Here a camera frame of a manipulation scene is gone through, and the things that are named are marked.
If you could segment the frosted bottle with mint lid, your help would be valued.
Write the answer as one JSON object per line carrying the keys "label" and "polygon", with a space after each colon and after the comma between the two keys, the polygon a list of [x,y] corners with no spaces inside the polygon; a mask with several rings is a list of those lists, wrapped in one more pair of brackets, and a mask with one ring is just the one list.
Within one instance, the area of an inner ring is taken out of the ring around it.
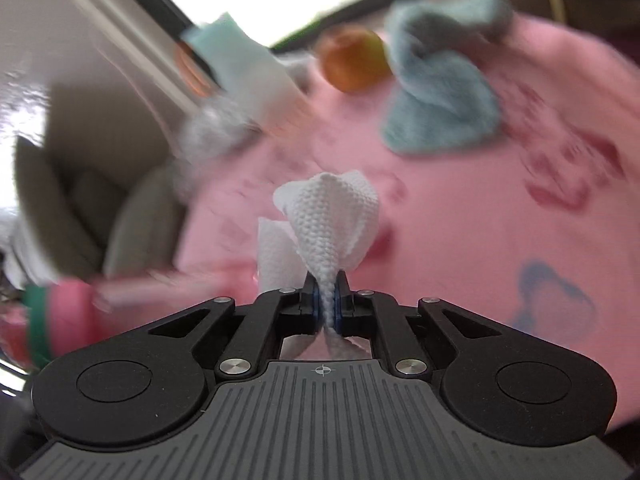
{"label": "frosted bottle with mint lid", "polygon": [[262,131],[289,136],[310,124],[311,105],[284,65],[229,14],[189,28],[182,41],[207,63],[221,90]]}

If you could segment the pink dalmatian print towel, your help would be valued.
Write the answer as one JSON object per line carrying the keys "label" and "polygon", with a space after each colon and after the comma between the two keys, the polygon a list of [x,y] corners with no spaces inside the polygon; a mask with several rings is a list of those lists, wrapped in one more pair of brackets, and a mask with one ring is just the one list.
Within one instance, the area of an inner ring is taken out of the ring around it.
{"label": "pink dalmatian print towel", "polygon": [[314,76],[322,116],[301,146],[269,138],[215,160],[191,204],[175,271],[115,278],[119,330],[213,296],[252,301],[303,281],[290,210],[313,185],[378,196],[352,284],[412,304],[439,296],[599,362],[613,417],[639,415],[639,69],[593,36],[517,18],[470,57],[499,103],[496,135],[437,154],[383,136],[405,84],[346,96]]}

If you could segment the pink bottle with green lid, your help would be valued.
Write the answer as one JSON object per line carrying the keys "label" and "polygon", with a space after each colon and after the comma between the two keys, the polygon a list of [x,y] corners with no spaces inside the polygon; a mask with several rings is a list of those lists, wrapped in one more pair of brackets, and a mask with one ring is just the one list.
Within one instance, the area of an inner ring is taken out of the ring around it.
{"label": "pink bottle with green lid", "polygon": [[76,278],[29,285],[19,300],[1,308],[1,350],[23,368],[44,367],[113,335],[96,286]]}

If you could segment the orange apple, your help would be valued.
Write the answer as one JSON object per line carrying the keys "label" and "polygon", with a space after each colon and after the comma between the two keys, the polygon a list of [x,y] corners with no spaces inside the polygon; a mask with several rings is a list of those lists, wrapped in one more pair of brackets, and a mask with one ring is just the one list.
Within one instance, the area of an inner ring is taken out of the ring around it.
{"label": "orange apple", "polygon": [[366,91],[392,74],[384,41],[361,25],[338,25],[322,32],[314,53],[323,78],[343,93]]}

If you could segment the teal knitted cloth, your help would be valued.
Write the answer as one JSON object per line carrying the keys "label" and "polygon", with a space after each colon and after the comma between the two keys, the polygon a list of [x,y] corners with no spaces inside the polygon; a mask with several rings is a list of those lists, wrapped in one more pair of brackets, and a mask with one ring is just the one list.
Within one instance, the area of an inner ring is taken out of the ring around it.
{"label": "teal knitted cloth", "polygon": [[472,148],[500,125],[498,96],[465,54],[494,44],[509,30],[506,0],[400,0],[385,21],[385,53],[397,81],[382,128],[401,155]]}

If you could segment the white textured wipe cloth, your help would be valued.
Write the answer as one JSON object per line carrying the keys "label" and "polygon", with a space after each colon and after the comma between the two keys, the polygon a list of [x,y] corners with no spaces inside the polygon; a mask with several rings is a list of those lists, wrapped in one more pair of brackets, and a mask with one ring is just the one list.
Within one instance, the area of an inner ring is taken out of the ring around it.
{"label": "white textured wipe cloth", "polygon": [[312,276],[319,289],[320,336],[295,336],[285,359],[358,360],[367,353],[337,333],[334,294],[337,274],[362,263],[378,235],[380,202],[359,171],[322,172],[291,181],[273,193],[282,220],[260,218],[257,283],[260,292],[299,288]]}

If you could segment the crumpled clear plastic bag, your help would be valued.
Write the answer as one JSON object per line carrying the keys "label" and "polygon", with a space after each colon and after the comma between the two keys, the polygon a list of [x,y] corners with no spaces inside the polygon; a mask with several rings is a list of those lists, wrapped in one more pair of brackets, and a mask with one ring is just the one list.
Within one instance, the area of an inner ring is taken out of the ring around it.
{"label": "crumpled clear plastic bag", "polygon": [[238,104],[225,94],[207,98],[186,118],[174,149],[174,188],[186,204],[198,192],[210,168],[245,148],[262,133]]}

